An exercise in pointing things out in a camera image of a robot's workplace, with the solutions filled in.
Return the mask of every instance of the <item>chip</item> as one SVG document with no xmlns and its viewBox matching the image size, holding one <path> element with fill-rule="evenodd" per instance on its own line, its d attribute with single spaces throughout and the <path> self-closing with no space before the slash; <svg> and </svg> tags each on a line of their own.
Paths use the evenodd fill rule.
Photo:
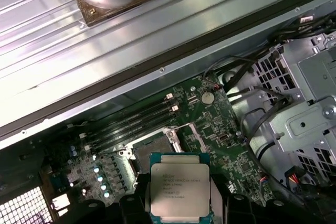
<svg viewBox="0 0 336 224">
<path fill-rule="evenodd" d="M 154 164 L 150 186 L 151 213 L 155 216 L 182 218 L 209 214 L 210 172 L 206 164 Z"/>
<path fill-rule="evenodd" d="M 250 170 L 250 166 L 249 166 L 248 163 L 243 163 L 240 166 L 241 166 L 241 169 L 242 169 L 243 172 L 246 172 L 246 171 Z"/>
</svg>

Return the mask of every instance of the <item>ram slot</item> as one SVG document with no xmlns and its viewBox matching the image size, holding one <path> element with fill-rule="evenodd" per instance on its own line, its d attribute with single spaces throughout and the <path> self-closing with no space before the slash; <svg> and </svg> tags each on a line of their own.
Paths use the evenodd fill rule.
<svg viewBox="0 0 336 224">
<path fill-rule="evenodd" d="M 106 140 L 110 140 L 112 138 L 116 138 L 120 135 L 123 135 L 124 133 L 131 132 L 134 129 L 137 129 L 139 127 L 142 127 L 143 124 L 151 123 L 152 121 L 156 120 L 157 118 L 160 118 L 165 115 L 169 115 L 170 111 L 169 108 L 166 108 L 164 110 L 158 111 L 154 114 L 148 115 L 144 118 L 132 120 L 132 122 L 128 122 L 127 125 L 124 127 L 120 127 L 118 129 L 113 129 L 109 132 L 104 132 L 103 134 L 97 135 L 97 141 L 95 142 L 96 145 L 99 145 L 101 143 L 104 143 Z"/>
<path fill-rule="evenodd" d="M 156 121 L 152 122 L 151 124 L 146 124 L 146 125 L 143 125 L 141 128 L 139 129 L 136 129 L 134 130 L 133 132 L 130 132 L 129 134 L 132 134 L 133 136 L 129 137 L 129 134 L 119 138 L 119 139 L 116 139 L 116 140 L 112 140 L 112 142 L 109 142 L 105 145 L 101 145 L 99 146 L 96 150 L 97 152 L 101 152 L 101 151 L 104 151 L 106 149 L 109 149 L 109 148 L 112 148 L 118 144 L 121 144 L 125 141 L 128 140 L 128 142 L 132 141 L 133 139 L 137 139 L 137 138 L 140 138 L 142 135 L 146 135 L 152 131 L 155 131 L 157 129 L 159 129 L 160 127 L 166 125 L 169 121 L 171 121 L 173 118 L 176 117 L 176 114 L 172 114 L 172 115 L 169 115 L 169 116 L 165 116 L 165 117 L 162 117 L 162 118 L 157 118 Z"/>
</svg>

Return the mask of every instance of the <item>green circuit board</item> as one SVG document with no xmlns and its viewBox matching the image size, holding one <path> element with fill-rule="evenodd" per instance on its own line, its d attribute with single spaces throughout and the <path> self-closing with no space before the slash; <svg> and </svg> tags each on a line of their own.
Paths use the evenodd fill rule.
<svg viewBox="0 0 336 224">
<path fill-rule="evenodd" d="M 242 139 L 236 136 L 238 131 L 236 115 L 226 94 L 222 89 L 214 90 L 211 84 L 202 80 L 202 76 L 153 95 L 101 120 L 98 124 L 103 126 L 107 122 L 118 122 L 132 114 L 136 117 L 142 108 L 150 107 L 154 101 L 166 97 L 167 94 L 173 94 L 174 97 L 170 106 L 178 106 L 175 117 L 167 118 L 155 126 L 150 126 L 148 120 L 144 120 L 145 127 L 140 135 L 149 134 L 160 127 L 180 127 L 177 135 L 182 149 L 185 152 L 209 153 L 211 173 L 224 174 L 232 193 L 245 194 L 260 204 L 270 199 L 272 193 L 267 184 L 262 184 L 264 193 L 261 194 L 260 171 L 245 150 Z M 118 150 L 139 137 L 137 132 L 124 138 L 112 139 L 108 137 L 111 136 L 109 131 L 104 127 L 102 129 L 102 133 L 95 132 L 91 136 L 91 140 L 98 139 L 100 143 L 103 142 L 103 147 L 96 146 L 97 150 L 102 152 Z"/>
</svg>

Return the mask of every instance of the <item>black plastic part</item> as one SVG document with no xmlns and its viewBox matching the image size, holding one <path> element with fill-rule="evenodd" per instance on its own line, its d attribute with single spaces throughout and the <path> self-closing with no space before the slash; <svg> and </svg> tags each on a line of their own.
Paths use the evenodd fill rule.
<svg viewBox="0 0 336 224">
<path fill-rule="evenodd" d="M 120 199 L 120 208 L 124 224 L 151 224 L 152 218 L 145 211 L 141 198 L 134 195 L 126 195 Z"/>
<path fill-rule="evenodd" d="M 82 224 L 97 223 L 105 219 L 105 204 L 99 200 L 89 199 L 83 203 L 68 208 L 68 212 L 61 216 L 54 224 Z"/>
<path fill-rule="evenodd" d="M 304 176 L 306 173 L 307 172 L 304 169 L 302 169 L 298 166 L 293 166 L 291 169 L 289 169 L 285 172 L 285 177 L 287 178 L 287 177 L 289 177 L 293 174 L 296 174 L 296 176 L 298 178 L 300 178 L 300 177 Z"/>
</svg>

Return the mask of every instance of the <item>circuit board component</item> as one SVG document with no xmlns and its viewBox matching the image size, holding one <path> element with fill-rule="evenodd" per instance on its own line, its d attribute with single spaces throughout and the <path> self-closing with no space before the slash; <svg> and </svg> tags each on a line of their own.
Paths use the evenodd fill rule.
<svg viewBox="0 0 336 224">
<path fill-rule="evenodd" d="M 191 153 L 152 155 L 151 214 L 161 223 L 202 222 L 210 213 L 209 166 Z"/>
</svg>

